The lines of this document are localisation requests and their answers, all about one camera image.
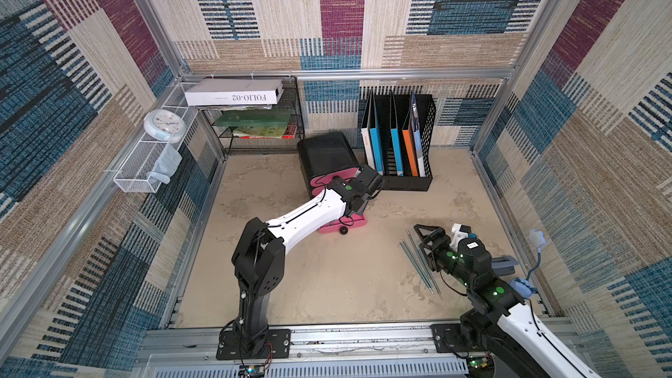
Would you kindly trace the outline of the pink top drawer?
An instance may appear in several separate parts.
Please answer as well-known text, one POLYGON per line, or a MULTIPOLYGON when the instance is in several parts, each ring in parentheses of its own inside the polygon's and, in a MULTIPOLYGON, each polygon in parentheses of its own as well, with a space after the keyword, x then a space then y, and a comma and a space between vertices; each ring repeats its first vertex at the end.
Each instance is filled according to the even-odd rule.
POLYGON ((353 178, 358 171, 358 167, 352 167, 335 171, 334 173, 318 175, 316 178, 313 178, 310 181, 309 186, 312 188, 323 187, 324 185, 328 185, 332 180, 338 178, 342 180, 348 180, 353 178))

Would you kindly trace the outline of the black drawer cabinet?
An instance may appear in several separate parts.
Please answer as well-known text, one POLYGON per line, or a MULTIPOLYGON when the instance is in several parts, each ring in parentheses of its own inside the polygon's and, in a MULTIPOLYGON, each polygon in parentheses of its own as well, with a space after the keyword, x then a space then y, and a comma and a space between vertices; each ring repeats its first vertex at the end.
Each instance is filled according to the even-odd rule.
POLYGON ((297 153, 304 179, 311 186, 327 174, 360 166, 346 136, 339 131, 299 141, 297 153))

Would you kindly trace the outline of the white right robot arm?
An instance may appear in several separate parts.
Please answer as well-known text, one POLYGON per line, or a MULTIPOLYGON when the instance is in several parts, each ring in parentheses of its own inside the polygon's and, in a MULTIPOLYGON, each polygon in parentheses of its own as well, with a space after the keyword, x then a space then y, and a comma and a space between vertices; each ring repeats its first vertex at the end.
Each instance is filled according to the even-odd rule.
POLYGON ((493 257, 468 226, 416 224, 419 250, 431 271, 465 286, 472 309, 449 331, 437 328, 437 351, 455 355, 481 349, 520 377, 597 377, 599 374, 553 334, 523 296, 501 279, 493 257))

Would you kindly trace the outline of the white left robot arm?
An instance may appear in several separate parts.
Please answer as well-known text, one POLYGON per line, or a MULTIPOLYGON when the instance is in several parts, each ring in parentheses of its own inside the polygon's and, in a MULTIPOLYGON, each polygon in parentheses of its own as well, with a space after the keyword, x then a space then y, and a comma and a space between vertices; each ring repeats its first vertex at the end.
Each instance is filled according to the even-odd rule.
POLYGON ((272 353, 268 307, 271 292, 285 275, 286 255, 303 239, 329 222, 361 215, 369 201, 382 190, 383 177, 364 164, 351 178, 336 177, 322 185, 318 195, 302 206, 275 219, 249 220, 232 255, 239 286, 239 311, 232 321, 232 338, 220 334, 224 359, 233 343, 242 359, 272 353))

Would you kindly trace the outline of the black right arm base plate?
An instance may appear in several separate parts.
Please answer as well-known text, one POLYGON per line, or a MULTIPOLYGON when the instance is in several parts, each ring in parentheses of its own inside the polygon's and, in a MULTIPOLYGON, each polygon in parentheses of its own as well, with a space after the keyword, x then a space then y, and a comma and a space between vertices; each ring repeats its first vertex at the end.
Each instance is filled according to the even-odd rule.
POLYGON ((469 347, 465 343, 460 331, 459 322, 442 322, 430 325, 432 340, 439 354, 469 354, 469 347))

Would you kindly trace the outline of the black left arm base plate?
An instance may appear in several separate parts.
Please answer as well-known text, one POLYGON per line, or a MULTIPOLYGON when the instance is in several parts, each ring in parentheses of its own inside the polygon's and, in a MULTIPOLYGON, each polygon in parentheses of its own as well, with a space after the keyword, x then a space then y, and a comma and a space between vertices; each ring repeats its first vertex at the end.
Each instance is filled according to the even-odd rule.
POLYGON ((287 359, 291 343, 291 329, 269 329, 250 339, 234 330, 222 330, 215 358, 217 361, 287 359))

